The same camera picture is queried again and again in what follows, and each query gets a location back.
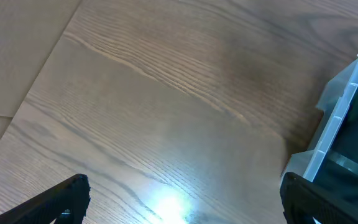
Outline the black garment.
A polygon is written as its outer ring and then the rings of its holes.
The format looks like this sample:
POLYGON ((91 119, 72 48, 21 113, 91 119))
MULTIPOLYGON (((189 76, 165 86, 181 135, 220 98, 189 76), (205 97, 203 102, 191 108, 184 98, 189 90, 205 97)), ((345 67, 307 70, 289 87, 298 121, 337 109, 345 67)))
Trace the black garment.
POLYGON ((358 118, 341 128, 313 183, 358 208, 358 118))

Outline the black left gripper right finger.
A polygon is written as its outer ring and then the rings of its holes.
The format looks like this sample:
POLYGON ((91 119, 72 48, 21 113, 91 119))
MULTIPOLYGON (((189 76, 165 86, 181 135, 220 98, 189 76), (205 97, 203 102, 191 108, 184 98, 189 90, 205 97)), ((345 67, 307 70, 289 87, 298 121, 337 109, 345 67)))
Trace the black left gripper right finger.
POLYGON ((294 172, 283 176, 280 196, 288 224, 358 224, 358 208, 294 172))

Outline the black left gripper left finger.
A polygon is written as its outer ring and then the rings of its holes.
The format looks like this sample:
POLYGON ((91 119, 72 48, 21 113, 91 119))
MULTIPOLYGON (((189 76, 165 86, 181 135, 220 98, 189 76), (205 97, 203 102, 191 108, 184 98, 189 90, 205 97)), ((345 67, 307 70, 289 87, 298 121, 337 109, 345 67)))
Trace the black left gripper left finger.
POLYGON ((87 175, 76 174, 0 214, 0 224, 82 224, 91 200, 90 190, 87 175))

